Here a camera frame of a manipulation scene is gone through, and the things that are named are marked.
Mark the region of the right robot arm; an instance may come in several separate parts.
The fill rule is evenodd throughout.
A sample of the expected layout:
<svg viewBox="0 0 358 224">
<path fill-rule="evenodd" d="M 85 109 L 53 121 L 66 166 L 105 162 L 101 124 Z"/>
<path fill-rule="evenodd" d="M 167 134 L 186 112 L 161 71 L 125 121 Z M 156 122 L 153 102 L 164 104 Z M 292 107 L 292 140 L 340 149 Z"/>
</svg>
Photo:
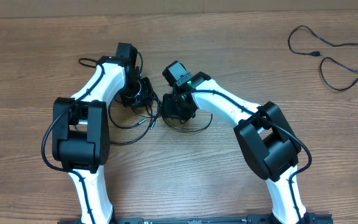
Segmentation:
<svg viewBox="0 0 358 224">
<path fill-rule="evenodd" d="M 162 75 L 172 88 L 163 96 L 162 117 L 185 123 L 196 110 L 220 117 L 233 128 L 242 155 L 251 170 L 265 180 L 280 223 L 304 223 L 295 172 L 300 143 L 280 108 L 271 101 L 260 106 L 220 87 L 209 75 L 193 75 L 174 61 Z"/>
</svg>

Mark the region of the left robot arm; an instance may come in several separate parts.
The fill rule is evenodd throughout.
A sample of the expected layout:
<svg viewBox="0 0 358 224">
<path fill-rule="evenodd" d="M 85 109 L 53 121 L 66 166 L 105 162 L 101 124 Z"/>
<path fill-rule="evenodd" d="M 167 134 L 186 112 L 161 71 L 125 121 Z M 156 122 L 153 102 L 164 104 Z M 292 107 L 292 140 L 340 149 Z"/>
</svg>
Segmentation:
<svg viewBox="0 0 358 224">
<path fill-rule="evenodd" d="M 109 157 L 109 109 L 116 96 L 126 108 L 152 104 L 152 86 L 142 77 L 141 57 L 128 43 L 118 43 L 113 56 L 98 60 L 80 58 L 95 69 L 86 85 L 69 98 L 53 104 L 52 156 L 71 177 L 81 206 L 79 223 L 113 223 L 114 208 L 108 198 L 104 166 Z"/>
</svg>

